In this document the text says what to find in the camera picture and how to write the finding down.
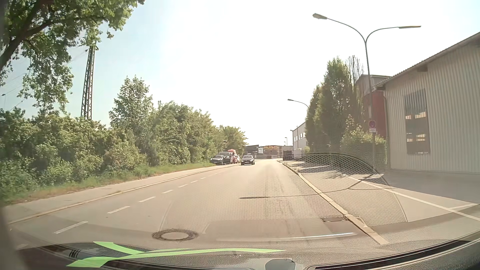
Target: curb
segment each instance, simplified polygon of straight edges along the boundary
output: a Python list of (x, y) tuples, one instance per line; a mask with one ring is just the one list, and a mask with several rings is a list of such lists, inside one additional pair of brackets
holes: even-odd
[(336, 210), (338, 210), (342, 215), (353, 225), (355, 225), (357, 228), (359, 228), (361, 231), (363, 231), (366, 235), (368, 235), (371, 239), (376, 241), (380, 245), (385, 245), (388, 244), (389, 242), (385, 240), (385, 238), (381, 237), (377, 232), (375, 232), (372, 228), (368, 227), (366, 224), (361, 222), (358, 218), (354, 217), (353, 215), (349, 214), (343, 207), (341, 207), (338, 203), (336, 203), (334, 200), (332, 200), (329, 196), (327, 196), (325, 193), (323, 193), (320, 189), (318, 189), (316, 186), (314, 186), (310, 181), (305, 179), (303, 175), (301, 175), (300, 172), (296, 172), (293, 170), (290, 166), (288, 166), (286, 163), (283, 163), (283, 165), (287, 168), (289, 168), (292, 172), (294, 172), (296, 175), (298, 175), (310, 188), (312, 188), (318, 195), (320, 195), (324, 200), (326, 200), (331, 206), (333, 206)]
[(102, 197), (98, 197), (98, 198), (86, 200), (86, 201), (83, 201), (83, 202), (79, 202), (79, 203), (74, 203), (74, 204), (62, 206), (62, 207), (59, 207), (59, 208), (47, 210), (47, 211), (40, 212), (40, 213), (37, 213), (37, 214), (34, 214), (34, 215), (30, 215), (30, 216), (26, 216), (26, 217), (19, 218), (19, 219), (16, 219), (16, 220), (12, 220), (12, 221), (9, 221), (8, 224), (14, 224), (14, 223), (17, 223), (17, 222), (21, 222), (21, 221), (33, 219), (33, 218), (40, 217), (40, 216), (43, 216), (43, 215), (47, 215), (47, 214), (50, 214), (50, 213), (53, 213), (53, 212), (56, 212), (56, 211), (64, 210), (64, 209), (67, 209), (67, 208), (70, 208), (70, 207), (83, 205), (83, 204), (86, 204), (86, 203), (89, 203), (89, 202), (94, 202), (94, 201), (97, 201), (97, 200), (100, 200), (100, 199), (104, 199), (104, 198), (108, 198), (108, 197), (111, 197), (111, 196), (115, 196), (115, 195), (127, 193), (127, 192), (134, 191), (134, 190), (137, 190), (137, 189), (141, 189), (141, 188), (144, 188), (144, 187), (149, 187), (149, 186), (153, 186), (153, 185), (156, 185), (156, 184), (161, 184), (161, 183), (165, 183), (165, 182), (177, 180), (177, 179), (179, 179), (179, 178), (187, 177), (187, 176), (190, 176), (190, 175), (199, 174), (199, 173), (202, 173), (202, 172), (211, 172), (211, 171), (221, 170), (221, 169), (230, 168), (230, 167), (234, 167), (234, 166), (221, 167), (221, 168), (215, 168), (215, 169), (206, 170), (206, 171), (201, 171), (201, 172), (189, 173), (189, 174), (182, 175), (182, 176), (179, 176), (179, 177), (175, 177), (175, 178), (172, 178), (172, 179), (163, 180), (163, 181), (160, 181), (160, 182), (157, 182), (157, 183), (146, 184), (146, 185), (134, 187), (134, 188), (131, 188), (131, 189), (119, 191), (119, 192), (116, 192), (116, 193), (113, 193), (113, 194), (109, 194), (109, 195), (105, 195), (105, 196), (102, 196)]

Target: window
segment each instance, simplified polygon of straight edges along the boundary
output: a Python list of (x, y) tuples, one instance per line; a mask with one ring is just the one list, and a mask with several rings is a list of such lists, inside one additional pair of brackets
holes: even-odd
[(430, 154), (430, 130), (425, 89), (405, 96), (407, 154)]

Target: building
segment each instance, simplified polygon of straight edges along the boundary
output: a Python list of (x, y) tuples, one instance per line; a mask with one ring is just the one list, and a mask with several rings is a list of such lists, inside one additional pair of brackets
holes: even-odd
[(263, 154), (257, 154), (257, 158), (260, 159), (277, 159), (283, 156), (283, 146), (280, 145), (267, 145), (261, 146), (263, 148)]
[(257, 157), (257, 154), (263, 154), (263, 151), (261, 148), (259, 148), (259, 145), (249, 145), (249, 146), (245, 146), (245, 150), (243, 151), (244, 155), (246, 154), (252, 154), (253, 157)]
[(375, 88), (391, 169), (480, 173), (480, 33)]
[[(370, 75), (372, 78), (372, 88), (373, 85), (384, 81), (390, 76), (384, 75)], [(368, 122), (372, 115), (372, 107), (370, 106), (370, 90), (368, 84), (368, 75), (363, 74), (361, 75), (355, 83), (356, 86), (359, 87), (360, 93), (363, 94), (362, 96), (362, 103), (363, 103), (363, 122), (359, 123), (362, 125), (363, 129), (368, 132)], [(385, 124), (385, 106), (384, 106), (384, 93), (382, 91), (375, 91), (372, 89), (372, 102), (373, 102), (373, 119), (375, 120), (377, 126), (377, 135), (386, 138), (387, 131), (386, 131), (386, 124)]]
[(305, 137), (305, 122), (297, 126), (292, 131), (293, 149), (304, 149), (307, 146), (307, 137)]

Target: roof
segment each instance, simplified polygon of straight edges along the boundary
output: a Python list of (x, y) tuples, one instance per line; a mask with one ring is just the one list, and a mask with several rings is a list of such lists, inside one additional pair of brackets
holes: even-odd
[[(355, 83), (358, 83), (359, 80), (365, 78), (365, 77), (368, 77), (368, 74), (362, 74), (358, 77), (358, 79), (355, 81)], [(370, 74), (370, 77), (376, 77), (376, 78), (385, 78), (385, 79), (388, 79), (390, 78), (391, 76), (387, 76), (387, 75), (374, 75), (374, 74)]]
[(297, 128), (292, 129), (292, 132), (296, 131), (301, 125), (305, 124), (305, 122), (301, 123), (300, 125), (297, 126)]
[(450, 53), (450, 52), (452, 52), (456, 49), (459, 49), (459, 48), (461, 48), (461, 47), (463, 47), (463, 46), (465, 46), (465, 45), (469, 44), (470, 42), (475, 41), (477, 39), (480, 39), (480, 32), (474, 34), (473, 36), (467, 37), (466, 39), (454, 44), (453, 46), (450, 46), (450, 47), (442, 50), (441, 52), (439, 52), (439, 53), (437, 53), (437, 54), (435, 54), (435, 55), (433, 55), (433, 56), (431, 56), (431, 57), (429, 57), (429, 58), (427, 58), (427, 59), (425, 59), (425, 60), (407, 68), (407, 69), (405, 69), (404, 71), (402, 71), (398, 74), (393, 75), (392, 77), (390, 77), (390, 78), (388, 78), (384, 81), (381, 81), (381, 82), (375, 84), (374, 86), (384, 86), (386, 83), (388, 83), (392, 80), (395, 80), (398, 77), (400, 77), (400, 76), (402, 76), (406, 73), (409, 73), (410, 71), (416, 70), (417, 68), (419, 68), (421, 66), (424, 66), (424, 65), (426, 65), (430, 62), (433, 62), (434, 60), (436, 60), (436, 59), (438, 59), (438, 58), (440, 58), (440, 57), (442, 57), (442, 56), (444, 56), (444, 55), (446, 55), (446, 54), (448, 54), (448, 53)]

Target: truck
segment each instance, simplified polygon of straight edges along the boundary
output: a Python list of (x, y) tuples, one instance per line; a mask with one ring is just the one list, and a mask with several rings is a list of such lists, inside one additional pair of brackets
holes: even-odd
[(302, 156), (301, 148), (298, 148), (298, 149), (294, 149), (294, 150), (293, 150), (293, 158), (294, 158), (294, 160), (301, 160), (301, 156)]
[(227, 150), (227, 152), (233, 153), (233, 163), (240, 162), (239, 156), (237, 155), (237, 152), (235, 151), (235, 149)]
[(293, 160), (293, 146), (284, 146), (283, 147), (283, 158), (282, 160)]
[(233, 153), (225, 151), (218, 153), (223, 156), (223, 164), (232, 164), (233, 163)]

